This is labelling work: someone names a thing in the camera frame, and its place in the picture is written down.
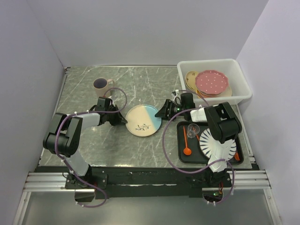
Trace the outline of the white plastic bin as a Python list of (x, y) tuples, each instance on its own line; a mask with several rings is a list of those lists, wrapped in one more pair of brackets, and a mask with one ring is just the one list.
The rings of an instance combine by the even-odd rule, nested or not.
[(210, 97), (206, 98), (211, 105), (222, 102), (229, 102), (236, 105), (239, 102), (252, 97), (252, 91), (248, 85), (244, 74), (238, 62), (234, 59), (218, 59), (218, 60), (192, 60), (181, 61), (177, 64), (181, 88), (187, 90), (188, 86), (185, 82), (186, 74), (190, 71), (202, 72), (204, 70), (216, 70), (222, 72), (229, 78), (229, 86), (232, 90), (230, 97)]

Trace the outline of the orange plastic spoon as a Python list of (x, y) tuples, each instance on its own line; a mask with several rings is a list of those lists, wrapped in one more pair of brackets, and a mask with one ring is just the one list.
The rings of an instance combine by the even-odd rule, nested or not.
[(188, 141), (187, 141), (187, 133), (185, 127), (183, 127), (183, 133), (184, 133), (184, 141), (185, 141), (185, 148), (183, 150), (183, 153), (187, 156), (190, 156), (192, 154), (191, 149), (188, 147)]

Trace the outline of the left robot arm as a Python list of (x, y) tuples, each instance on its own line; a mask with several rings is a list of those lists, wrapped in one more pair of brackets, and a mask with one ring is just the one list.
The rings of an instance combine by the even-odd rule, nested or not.
[(85, 113), (55, 113), (44, 136), (44, 149), (57, 155), (66, 164), (71, 177), (82, 188), (95, 186), (97, 182), (92, 175), (91, 166), (79, 152), (81, 132), (106, 122), (111, 126), (127, 124), (127, 120), (112, 99), (99, 97), (97, 104)]

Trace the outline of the pink and cream plate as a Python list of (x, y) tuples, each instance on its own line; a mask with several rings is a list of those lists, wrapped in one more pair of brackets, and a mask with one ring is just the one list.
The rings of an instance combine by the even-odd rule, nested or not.
[(223, 98), (223, 97), (231, 97), (232, 96), (232, 89), (230, 86), (226, 88), (225, 91), (220, 93), (219, 95), (206, 95), (199, 90), (197, 90), (197, 93), (200, 94), (203, 98)]

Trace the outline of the pink scalloped plate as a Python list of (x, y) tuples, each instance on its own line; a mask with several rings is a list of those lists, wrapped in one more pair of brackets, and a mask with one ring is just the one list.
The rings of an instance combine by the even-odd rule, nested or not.
[(223, 93), (229, 86), (228, 77), (216, 70), (205, 70), (195, 78), (198, 91), (208, 96), (216, 96)]

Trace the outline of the aluminium frame rail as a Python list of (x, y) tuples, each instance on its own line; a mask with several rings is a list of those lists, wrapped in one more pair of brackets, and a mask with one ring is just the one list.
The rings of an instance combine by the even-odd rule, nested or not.
[[(270, 189), (271, 185), (265, 171), (235, 171), (234, 190)], [(24, 192), (91, 192), (91, 189), (65, 187), (67, 179), (58, 172), (31, 172), (23, 188)]]

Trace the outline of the light blue plate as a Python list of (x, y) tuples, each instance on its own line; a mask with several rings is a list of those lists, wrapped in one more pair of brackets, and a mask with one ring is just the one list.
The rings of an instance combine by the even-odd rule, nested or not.
[(134, 106), (126, 114), (126, 128), (135, 136), (151, 136), (160, 129), (162, 124), (162, 119), (155, 117), (156, 113), (158, 109), (151, 105)]

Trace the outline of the white plate with blue stripes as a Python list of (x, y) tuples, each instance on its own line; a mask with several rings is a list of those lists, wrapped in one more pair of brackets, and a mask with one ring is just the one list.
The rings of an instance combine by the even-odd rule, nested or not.
[[(202, 153), (205, 157), (210, 158), (212, 153), (213, 142), (215, 139), (212, 137), (210, 133), (210, 129), (205, 129), (199, 137), (199, 144)], [(232, 144), (229, 150), (228, 160), (232, 159), (237, 151), (237, 144), (235, 140), (231, 140)]]

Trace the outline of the black serving tray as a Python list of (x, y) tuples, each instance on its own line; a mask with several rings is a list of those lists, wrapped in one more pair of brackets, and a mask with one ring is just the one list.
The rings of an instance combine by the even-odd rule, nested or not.
[(211, 157), (211, 146), (214, 138), (211, 136), (208, 123), (196, 123), (200, 132), (197, 137), (185, 137), (190, 122), (182, 121), (177, 124), (178, 157), (181, 162), (188, 164), (207, 164)]

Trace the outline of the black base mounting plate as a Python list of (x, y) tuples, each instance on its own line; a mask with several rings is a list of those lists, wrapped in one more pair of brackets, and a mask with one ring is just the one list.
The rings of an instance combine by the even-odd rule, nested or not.
[(72, 173), (64, 173), (65, 189), (75, 190), (75, 200), (90, 203), (122, 197), (169, 197), (188, 196), (202, 198), (203, 189), (216, 190), (220, 201), (224, 188), (232, 188), (234, 179), (228, 171), (213, 173), (209, 169), (200, 173), (186, 174), (173, 168), (91, 168), (77, 179)]

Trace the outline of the orange utensil under arm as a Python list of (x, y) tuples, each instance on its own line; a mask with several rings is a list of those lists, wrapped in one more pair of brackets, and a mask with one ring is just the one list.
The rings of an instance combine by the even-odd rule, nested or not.
[(238, 162), (240, 161), (240, 157), (239, 157), (238, 152), (235, 152), (234, 158), (235, 158), (236, 161), (238, 161)]

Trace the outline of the clear plastic cup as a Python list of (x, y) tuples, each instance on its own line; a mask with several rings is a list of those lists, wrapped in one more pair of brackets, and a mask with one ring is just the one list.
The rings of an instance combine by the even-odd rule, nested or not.
[(197, 124), (189, 124), (187, 127), (187, 137), (188, 138), (194, 138), (198, 135), (200, 132), (200, 127)]

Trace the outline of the beige ceramic mug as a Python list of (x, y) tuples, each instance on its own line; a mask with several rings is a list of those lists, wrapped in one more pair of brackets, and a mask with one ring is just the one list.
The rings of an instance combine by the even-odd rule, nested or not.
[(115, 86), (115, 81), (113, 79), (98, 78), (93, 82), (93, 87), (97, 97), (110, 97), (110, 88)]

